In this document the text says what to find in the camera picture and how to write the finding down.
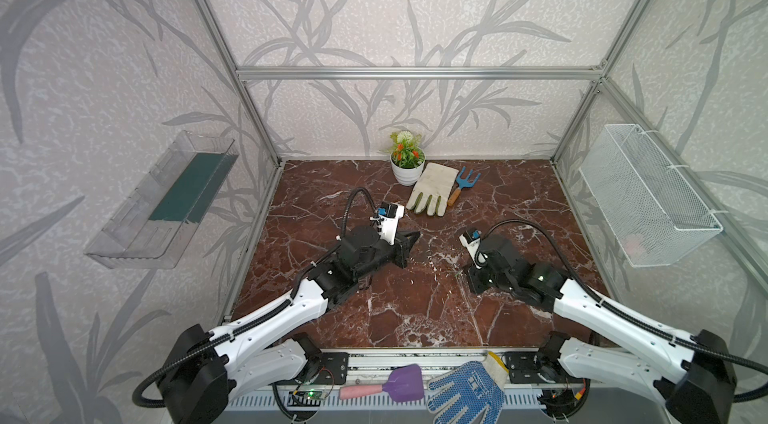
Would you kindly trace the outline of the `clear plastic wall shelf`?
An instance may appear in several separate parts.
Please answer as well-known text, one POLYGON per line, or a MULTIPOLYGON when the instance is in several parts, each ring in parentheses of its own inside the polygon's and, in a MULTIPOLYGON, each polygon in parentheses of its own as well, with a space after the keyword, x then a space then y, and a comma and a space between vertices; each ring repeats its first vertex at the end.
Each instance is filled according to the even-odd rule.
POLYGON ((109 269, 172 269, 232 170, 235 140, 179 132, 84 254, 109 269))

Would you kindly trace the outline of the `aluminium frame rail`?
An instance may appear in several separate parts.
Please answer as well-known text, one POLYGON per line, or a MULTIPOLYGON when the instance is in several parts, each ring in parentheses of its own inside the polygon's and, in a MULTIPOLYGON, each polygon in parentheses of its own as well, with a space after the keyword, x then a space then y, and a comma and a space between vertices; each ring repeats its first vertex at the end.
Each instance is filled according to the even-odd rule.
POLYGON ((589 66, 242 66, 240 80, 598 80, 589 66))

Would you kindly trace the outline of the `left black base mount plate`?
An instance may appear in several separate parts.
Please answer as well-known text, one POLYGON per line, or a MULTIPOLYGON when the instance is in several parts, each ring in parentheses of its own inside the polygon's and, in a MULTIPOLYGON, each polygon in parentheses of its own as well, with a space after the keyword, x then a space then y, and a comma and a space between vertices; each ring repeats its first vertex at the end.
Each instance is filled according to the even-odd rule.
POLYGON ((328 385, 339 386, 346 383, 349 371, 350 354, 347 352, 323 352, 319 357, 312 357, 291 379, 278 381, 278 385, 328 385))

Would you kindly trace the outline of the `white pot with plant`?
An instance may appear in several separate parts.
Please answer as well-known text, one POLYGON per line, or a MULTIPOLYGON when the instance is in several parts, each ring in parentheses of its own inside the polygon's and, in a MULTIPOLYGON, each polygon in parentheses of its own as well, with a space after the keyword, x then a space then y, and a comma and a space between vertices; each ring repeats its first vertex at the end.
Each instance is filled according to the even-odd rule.
POLYGON ((425 162, 421 148, 422 136, 410 130, 394 131, 390 134, 392 146, 388 151, 393 173, 399 184, 412 186, 420 178, 425 162))

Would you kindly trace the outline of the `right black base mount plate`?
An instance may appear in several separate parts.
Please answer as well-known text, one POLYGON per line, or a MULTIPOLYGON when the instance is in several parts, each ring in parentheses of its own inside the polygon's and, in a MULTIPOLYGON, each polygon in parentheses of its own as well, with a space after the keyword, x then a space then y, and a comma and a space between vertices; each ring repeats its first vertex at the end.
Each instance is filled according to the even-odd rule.
POLYGON ((565 384, 566 376, 557 363, 539 358, 537 351, 502 354, 512 384, 565 384))

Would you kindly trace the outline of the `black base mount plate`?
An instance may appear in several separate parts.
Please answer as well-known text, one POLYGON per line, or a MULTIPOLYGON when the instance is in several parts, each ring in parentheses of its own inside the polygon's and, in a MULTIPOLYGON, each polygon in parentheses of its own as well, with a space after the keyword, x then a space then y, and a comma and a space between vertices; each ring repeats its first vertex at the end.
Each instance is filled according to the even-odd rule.
POLYGON ((565 384, 566 376, 557 363, 539 358, 537 351, 502 354, 512 384, 565 384))
POLYGON ((347 352, 323 352, 319 357, 312 357, 291 379, 278 381, 278 385, 328 385, 339 386, 346 383, 349 371, 350 354, 347 352))

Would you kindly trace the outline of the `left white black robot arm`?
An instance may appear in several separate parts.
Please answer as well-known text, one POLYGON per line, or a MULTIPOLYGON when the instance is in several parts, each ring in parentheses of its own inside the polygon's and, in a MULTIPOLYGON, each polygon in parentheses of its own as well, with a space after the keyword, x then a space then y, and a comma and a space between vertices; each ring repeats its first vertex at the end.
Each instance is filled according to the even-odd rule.
POLYGON ((420 236, 398 231, 387 240, 359 226, 308 265, 282 296, 214 329, 187 328, 148 379, 160 393, 158 406, 175 423, 212 423, 231 400, 298 377, 320 351, 310 338, 290 332, 344 304, 382 267, 406 267, 420 236))

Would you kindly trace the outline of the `blue dotted work glove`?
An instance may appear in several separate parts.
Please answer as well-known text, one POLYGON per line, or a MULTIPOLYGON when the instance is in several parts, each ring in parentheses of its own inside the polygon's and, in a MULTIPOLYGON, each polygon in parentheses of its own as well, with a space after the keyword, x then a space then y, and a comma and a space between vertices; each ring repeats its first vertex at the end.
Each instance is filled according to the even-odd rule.
POLYGON ((493 353, 431 379, 427 408, 434 423, 496 423, 503 409, 508 369, 493 353))

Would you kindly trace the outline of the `cream gardening glove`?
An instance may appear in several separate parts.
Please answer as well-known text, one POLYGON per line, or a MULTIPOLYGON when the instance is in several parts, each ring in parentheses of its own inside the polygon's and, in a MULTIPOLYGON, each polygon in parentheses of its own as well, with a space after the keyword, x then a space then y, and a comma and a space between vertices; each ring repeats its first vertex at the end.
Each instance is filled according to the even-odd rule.
POLYGON ((458 170, 453 167, 428 163, 414 185, 406 209, 416 214, 443 217, 457 176, 458 170))

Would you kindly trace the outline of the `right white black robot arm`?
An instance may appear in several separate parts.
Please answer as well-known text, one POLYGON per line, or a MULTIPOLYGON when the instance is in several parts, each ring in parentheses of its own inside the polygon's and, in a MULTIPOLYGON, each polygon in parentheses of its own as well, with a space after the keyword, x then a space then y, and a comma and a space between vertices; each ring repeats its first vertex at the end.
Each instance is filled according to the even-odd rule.
POLYGON ((583 286, 550 263, 527 261, 507 238, 470 228, 460 237, 471 262, 470 290, 496 289, 525 304, 577 322, 614 343, 599 349, 553 333, 538 357, 544 368, 612 385, 661 404, 680 423, 726 423, 737 377, 718 335, 693 335, 654 321, 583 286))

